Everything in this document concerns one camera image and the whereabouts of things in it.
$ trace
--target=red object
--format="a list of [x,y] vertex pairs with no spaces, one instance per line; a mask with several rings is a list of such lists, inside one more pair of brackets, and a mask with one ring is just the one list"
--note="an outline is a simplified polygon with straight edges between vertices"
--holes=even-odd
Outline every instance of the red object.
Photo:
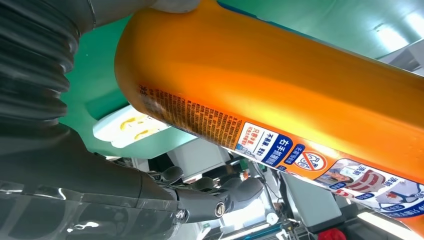
[[318,234],[318,240],[347,240],[343,232],[337,228],[332,228]]

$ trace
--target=orange bottle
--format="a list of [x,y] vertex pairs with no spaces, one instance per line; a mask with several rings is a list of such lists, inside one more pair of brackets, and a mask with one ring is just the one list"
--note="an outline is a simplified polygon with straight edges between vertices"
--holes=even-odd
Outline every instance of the orange bottle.
[[203,0],[143,10],[115,59],[140,112],[424,235],[424,79]]

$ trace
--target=bottle label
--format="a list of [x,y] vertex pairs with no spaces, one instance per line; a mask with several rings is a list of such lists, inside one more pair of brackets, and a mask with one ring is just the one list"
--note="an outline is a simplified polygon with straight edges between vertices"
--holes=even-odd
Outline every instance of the bottle label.
[[146,113],[394,218],[424,214],[424,186],[361,159],[281,130],[270,130],[182,96],[140,85]]
[[393,218],[424,213],[424,186],[387,172],[339,159],[315,182],[337,195]]

